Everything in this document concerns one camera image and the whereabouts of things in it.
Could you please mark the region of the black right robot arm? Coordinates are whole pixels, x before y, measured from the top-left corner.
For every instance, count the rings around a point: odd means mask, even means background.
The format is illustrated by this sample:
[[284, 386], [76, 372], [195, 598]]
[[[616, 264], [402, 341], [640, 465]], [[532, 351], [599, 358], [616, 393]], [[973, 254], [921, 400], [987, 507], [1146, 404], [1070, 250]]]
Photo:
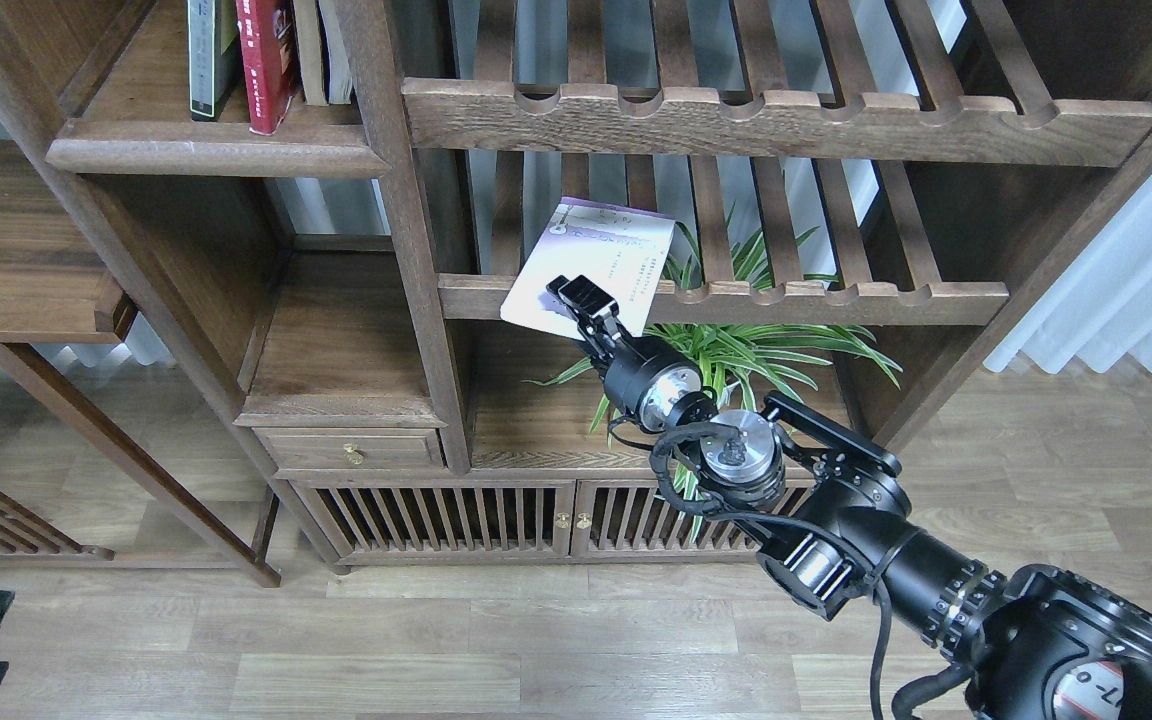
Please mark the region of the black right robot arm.
[[732, 521], [756, 560], [804, 609], [835, 617], [873, 598], [879, 637], [870, 708], [892, 620], [947, 661], [893, 696], [890, 712], [963, 687], [978, 719], [1152, 719], [1152, 614], [1051, 564], [1011, 577], [910, 523], [899, 460], [780, 392], [759, 411], [718, 410], [698, 367], [658, 338], [634, 338], [617, 302], [585, 276], [550, 295], [579, 329], [579, 348], [623, 419], [655, 437], [660, 497], [673, 509]]

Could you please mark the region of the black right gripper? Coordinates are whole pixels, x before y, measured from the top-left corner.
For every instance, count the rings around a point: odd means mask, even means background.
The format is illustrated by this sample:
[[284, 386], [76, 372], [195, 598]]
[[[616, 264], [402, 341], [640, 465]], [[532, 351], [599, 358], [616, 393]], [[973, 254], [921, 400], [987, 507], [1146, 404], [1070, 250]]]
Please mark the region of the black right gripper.
[[718, 414], [698, 365], [662, 338], [635, 338], [617, 319], [616, 300], [585, 275], [547, 285], [553, 313], [573, 316], [576, 344], [602, 378], [605, 396], [647, 433], [708, 420]]

